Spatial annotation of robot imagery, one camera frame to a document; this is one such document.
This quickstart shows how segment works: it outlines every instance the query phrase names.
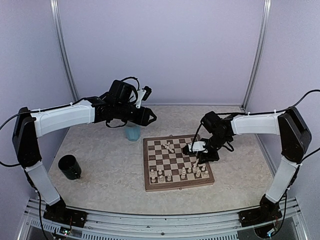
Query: wooden chess board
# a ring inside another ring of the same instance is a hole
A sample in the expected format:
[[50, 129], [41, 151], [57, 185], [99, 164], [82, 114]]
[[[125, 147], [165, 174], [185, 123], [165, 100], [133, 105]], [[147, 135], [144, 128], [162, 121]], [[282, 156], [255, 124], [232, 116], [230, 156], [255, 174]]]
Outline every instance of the wooden chess board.
[[[144, 184], [147, 192], [166, 191], [185, 189], [192, 187], [200, 187], [212, 185], [215, 182], [214, 175], [211, 171], [210, 165], [205, 164], [205, 170], [209, 172], [205, 176], [202, 168], [197, 166], [193, 171], [193, 164], [196, 162], [196, 155], [184, 155], [182, 148], [193, 140], [193, 135], [180, 135], [180, 136], [164, 136], [164, 137], [151, 137], [143, 139], [143, 167], [144, 167]], [[170, 148], [174, 153], [166, 149], [163, 144], [170, 144]], [[184, 179], [181, 178], [182, 168], [187, 170]], [[158, 177], [158, 170], [162, 170], [162, 175], [165, 177], [163, 182], [160, 182]], [[155, 182], [152, 182], [151, 170], [154, 170]], [[168, 175], [171, 175], [171, 180], [168, 181]]]

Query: white robotic arm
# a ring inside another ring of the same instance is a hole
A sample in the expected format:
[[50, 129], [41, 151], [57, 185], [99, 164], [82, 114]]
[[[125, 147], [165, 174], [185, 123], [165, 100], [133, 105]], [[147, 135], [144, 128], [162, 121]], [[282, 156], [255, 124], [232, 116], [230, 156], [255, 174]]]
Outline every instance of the white robotic arm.
[[29, 183], [47, 204], [43, 216], [45, 219], [63, 224], [69, 224], [70, 219], [73, 219], [72, 225], [83, 227], [87, 214], [66, 208], [43, 166], [38, 138], [79, 124], [104, 121], [111, 128], [109, 123], [119, 119], [124, 122], [121, 126], [127, 122], [147, 126], [157, 119], [151, 109], [141, 106], [141, 102], [151, 94], [151, 89], [146, 86], [137, 90], [124, 80], [115, 80], [110, 90], [100, 97], [87, 97], [75, 103], [47, 109], [20, 109], [21, 115], [16, 120], [12, 142]]
[[281, 113], [274, 111], [270, 114], [232, 114], [223, 119], [212, 111], [207, 113], [200, 122], [212, 137], [190, 143], [183, 149], [184, 154], [196, 152], [200, 164], [218, 161], [218, 150], [222, 147], [233, 152], [230, 142], [233, 141], [234, 135], [280, 135], [281, 162], [270, 188], [260, 201], [259, 210], [242, 211], [239, 214], [241, 220], [245, 219], [241, 222], [244, 227], [267, 222], [275, 217], [280, 218], [279, 201], [296, 179], [312, 138], [298, 110], [293, 107]]

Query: gray table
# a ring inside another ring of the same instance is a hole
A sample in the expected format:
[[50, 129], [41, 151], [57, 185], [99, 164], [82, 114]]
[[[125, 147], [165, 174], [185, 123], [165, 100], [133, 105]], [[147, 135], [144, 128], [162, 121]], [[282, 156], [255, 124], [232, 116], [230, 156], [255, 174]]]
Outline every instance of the gray table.
[[[235, 151], [219, 151], [210, 163], [215, 183], [210, 186], [146, 192], [143, 138], [194, 134], [200, 119], [210, 111], [238, 112], [227, 106], [149, 106], [158, 120], [141, 128], [141, 138], [129, 142], [123, 128], [103, 122], [71, 127], [49, 170], [53, 184], [67, 205], [84, 209], [131, 214], [195, 214], [258, 205], [272, 174], [254, 135], [235, 136]], [[210, 137], [204, 128], [201, 137]], [[67, 180], [59, 159], [73, 154], [81, 179]]]

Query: translucent blue cup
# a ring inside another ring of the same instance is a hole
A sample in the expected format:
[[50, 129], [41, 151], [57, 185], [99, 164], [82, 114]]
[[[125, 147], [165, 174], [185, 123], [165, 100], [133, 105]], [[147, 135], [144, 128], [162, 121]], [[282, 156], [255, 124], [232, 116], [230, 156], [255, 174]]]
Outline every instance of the translucent blue cup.
[[126, 138], [131, 142], [136, 142], [140, 138], [140, 126], [135, 123], [128, 122], [124, 127], [124, 132]]

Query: white wall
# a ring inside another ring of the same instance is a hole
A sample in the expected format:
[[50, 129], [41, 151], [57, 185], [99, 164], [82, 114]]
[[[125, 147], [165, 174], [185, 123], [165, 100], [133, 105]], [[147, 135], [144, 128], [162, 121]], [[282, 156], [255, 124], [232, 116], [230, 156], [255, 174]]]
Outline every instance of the white wall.
[[263, 0], [59, 1], [80, 97], [135, 76], [153, 90], [148, 104], [241, 105], [263, 7]]
[[[320, 89], [320, 1], [272, 1], [265, 46], [249, 102], [251, 112], [283, 109], [302, 95]], [[320, 147], [320, 94], [312, 93], [298, 110], [312, 133], [308, 152]], [[260, 136], [276, 167], [281, 143]], [[306, 159], [289, 191], [296, 196], [312, 240], [320, 236], [320, 153]]]
[[[20, 108], [48, 108], [72, 101], [61, 61], [50, 1], [0, 0], [0, 125]], [[11, 141], [15, 121], [0, 132], [0, 161], [17, 163]], [[48, 169], [65, 130], [39, 140]], [[0, 166], [0, 239], [12, 240], [30, 196], [21, 167]]]

